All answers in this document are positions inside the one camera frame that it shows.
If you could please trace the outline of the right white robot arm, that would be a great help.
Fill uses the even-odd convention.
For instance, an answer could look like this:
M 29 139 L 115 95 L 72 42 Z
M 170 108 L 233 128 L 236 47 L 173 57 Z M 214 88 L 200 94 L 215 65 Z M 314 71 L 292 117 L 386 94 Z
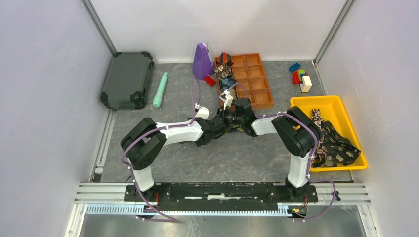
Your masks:
M 291 201 L 299 201 L 310 186 L 309 166 L 323 135 L 320 128 L 297 106 L 285 112 L 258 117 L 248 98 L 235 101 L 235 110 L 228 106 L 217 110 L 216 126 L 219 138 L 228 128 L 240 127 L 252 137 L 277 133 L 291 154 L 290 170 L 285 179 L 285 194 Z

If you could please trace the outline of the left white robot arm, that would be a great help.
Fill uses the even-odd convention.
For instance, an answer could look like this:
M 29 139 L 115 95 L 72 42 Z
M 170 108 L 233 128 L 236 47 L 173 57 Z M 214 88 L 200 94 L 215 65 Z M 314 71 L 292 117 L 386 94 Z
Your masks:
M 124 151 L 122 161 L 132 170 L 137 196 L 143 201 L 150 201 L 155 196 L 151 165 L 164 146 L 182 142 L 194 142 L 198 147 L 207 145 L 224 135 L 226 128 L 219 117 L 177 123 L 159 123 L 150 117 L 144 118 L 120 142 Z

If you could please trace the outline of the navy yellow floral tie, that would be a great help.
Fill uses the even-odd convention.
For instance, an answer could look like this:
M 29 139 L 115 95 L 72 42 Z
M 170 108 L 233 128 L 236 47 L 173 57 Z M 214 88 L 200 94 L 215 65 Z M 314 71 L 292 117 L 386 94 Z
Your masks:
M 226 133 L 243 132 L 244 130 L 240 125 L 230 124 L 226 125 Z

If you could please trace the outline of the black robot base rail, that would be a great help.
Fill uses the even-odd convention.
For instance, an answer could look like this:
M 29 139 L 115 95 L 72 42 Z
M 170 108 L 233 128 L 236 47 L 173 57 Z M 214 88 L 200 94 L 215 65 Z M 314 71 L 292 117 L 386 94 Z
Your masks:
M 315 186 L 296 191 L 290 185 L 274 182 L 157 183 L 139 194 L 127 185 L 125 202 L 146 199 L 159 211 L 274 211 L 279 203 L 318 202 Z

